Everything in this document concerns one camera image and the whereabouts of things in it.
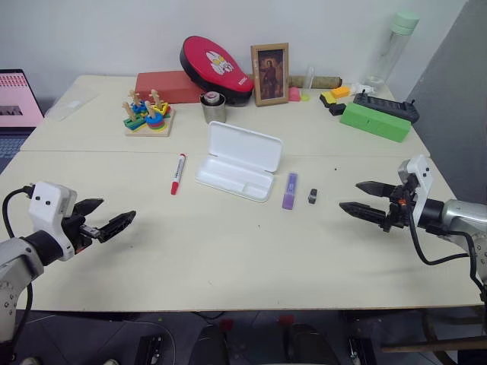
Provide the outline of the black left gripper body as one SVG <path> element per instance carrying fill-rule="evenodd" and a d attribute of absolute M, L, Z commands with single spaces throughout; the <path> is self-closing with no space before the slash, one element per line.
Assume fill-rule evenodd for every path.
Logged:
<path fill-rule="evenodd" d="M 70 217 L 62 219 L 62 229 L 72 244 L 75 254 L 88 248 L 93 240 L 99 239 L 99 230 L 85 224 L 86 217 L 75 217 L 74 209 Z"/>

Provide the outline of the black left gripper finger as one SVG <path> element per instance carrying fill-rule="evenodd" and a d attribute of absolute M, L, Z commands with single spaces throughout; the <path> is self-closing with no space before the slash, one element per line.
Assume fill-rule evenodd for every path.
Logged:
<path fill-rule="evenodd" d="M 136 211 L 128 211 L 117 215 L 99 229 L 99 242 L 105 243 L 125 230 L 134 220 Z"/>
<path fill-rule="evenodd" d="M 87 198 L 74 205 L 75 217 L 86 217 L 94 212 L 104 200 L 102 198 Z"/>

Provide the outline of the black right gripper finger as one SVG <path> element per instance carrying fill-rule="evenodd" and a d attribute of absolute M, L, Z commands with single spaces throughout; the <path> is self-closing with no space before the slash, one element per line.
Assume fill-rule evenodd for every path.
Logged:
<path fill-rule="evenodd" d="M 352 217 L 371 222 L 378 226 L 383 226 L 386 221 L 387 215 L 384 211 L 372 208 L 369 205 L 358 202 L 340 202 L 339 207 Z"/>
<path fill-rule="evenodd" d="M 356 183 L 355 186 L 361 191 L 377 197 L 400 198 L 400 187 L 383 182 L 366 181 Z"/>

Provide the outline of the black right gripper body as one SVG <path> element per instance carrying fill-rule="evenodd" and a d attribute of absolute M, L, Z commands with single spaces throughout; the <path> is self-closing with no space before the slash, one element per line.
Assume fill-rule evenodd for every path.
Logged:
<path fill-rule="evenodd" d="M 392 227 L 404 228 L 409 226 L 408 210 L 415 207 L 415 189 L 419 182 L 414 174 L 408 174 L 402 185 L 385 184 L 382 196 L 389 199 L 389 211 L 385 214 L 380 228 L 389 232 Z"/>

